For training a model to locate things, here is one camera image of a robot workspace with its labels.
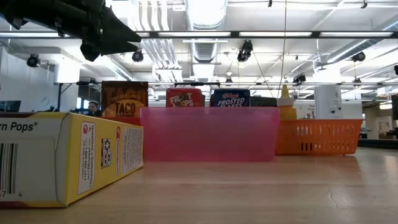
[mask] wooden table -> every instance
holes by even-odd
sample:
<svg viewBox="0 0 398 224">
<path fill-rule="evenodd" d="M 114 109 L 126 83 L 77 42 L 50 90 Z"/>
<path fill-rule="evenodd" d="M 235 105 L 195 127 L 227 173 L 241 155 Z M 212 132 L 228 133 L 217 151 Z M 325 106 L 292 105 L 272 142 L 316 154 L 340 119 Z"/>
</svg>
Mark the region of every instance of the wooden table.
<svg viewBox="0 0 398 224">
<path fill-rule="evenodd" d="M 398 151 L 147 163 L 68 208 L 0 210 L 0 223 L 398 223 Z"/>
</svg>

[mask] mustard bottle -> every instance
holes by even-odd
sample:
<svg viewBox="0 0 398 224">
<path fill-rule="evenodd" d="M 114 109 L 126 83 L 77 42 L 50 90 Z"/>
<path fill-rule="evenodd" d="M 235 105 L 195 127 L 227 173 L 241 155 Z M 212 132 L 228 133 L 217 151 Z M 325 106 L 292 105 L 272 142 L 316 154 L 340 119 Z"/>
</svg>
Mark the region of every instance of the mustard bottle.
<svg viewBox="0 0 398 224">
<path fill-rule="evenodd" d="M 282 95 L 277 99 L 277 105 L 280 108 L 280 120 L 290 121 L 297 119 L 296 109 L 293 108 L 294 99 L 290 97 L 287 85 L 282 87 Z"/>
</svg>

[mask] translucent pink container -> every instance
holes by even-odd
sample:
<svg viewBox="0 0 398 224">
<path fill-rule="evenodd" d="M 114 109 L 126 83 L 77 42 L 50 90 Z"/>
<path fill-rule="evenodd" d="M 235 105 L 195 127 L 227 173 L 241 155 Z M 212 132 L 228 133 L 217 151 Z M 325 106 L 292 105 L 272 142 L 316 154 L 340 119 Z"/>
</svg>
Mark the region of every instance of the translucent pink container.
<svg viewBox="0 0 398 224">
<path fill-rule="evenodd" d="M 141 108 L 144 159 L 266 162 L 275 156 L 279 109 Z"/>
</svg>

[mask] orange basket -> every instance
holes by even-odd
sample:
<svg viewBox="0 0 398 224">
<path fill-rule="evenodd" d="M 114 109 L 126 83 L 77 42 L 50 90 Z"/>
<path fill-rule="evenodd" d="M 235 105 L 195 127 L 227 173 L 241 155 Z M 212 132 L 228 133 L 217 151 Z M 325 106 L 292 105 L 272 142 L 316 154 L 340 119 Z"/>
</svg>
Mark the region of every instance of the orange basket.
<svg viewBox="0 0 398 224">
<path fill-rule="evenodd" d="M 361 125 L 361 119 L 281 121 L 276 154 L 354 154 Z"/>
</svg>

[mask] corn pops box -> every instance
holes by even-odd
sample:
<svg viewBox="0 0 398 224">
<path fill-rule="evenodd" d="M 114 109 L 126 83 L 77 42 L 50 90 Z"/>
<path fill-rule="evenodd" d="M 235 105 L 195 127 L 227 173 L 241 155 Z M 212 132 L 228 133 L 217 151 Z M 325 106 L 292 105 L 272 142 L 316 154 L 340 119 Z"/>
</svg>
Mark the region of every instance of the corn pops box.
<svg viewBox="0 0 398 224">
<path fill-rule="evenodd" d="M 168 88 L 166 107 L 204 106 L 201 90 L 197 88 Z"/>
<path fill-rule="evenodd" d="M 214 106 L 250 106 L 250 90 L 216 89 L 214 90 Z"/>
<path fill-rule="evenodd" d="M 143 166 L 143 128 L 71 113 L 0 114 L 0 207 L 67 207 Z"/>
</svg>

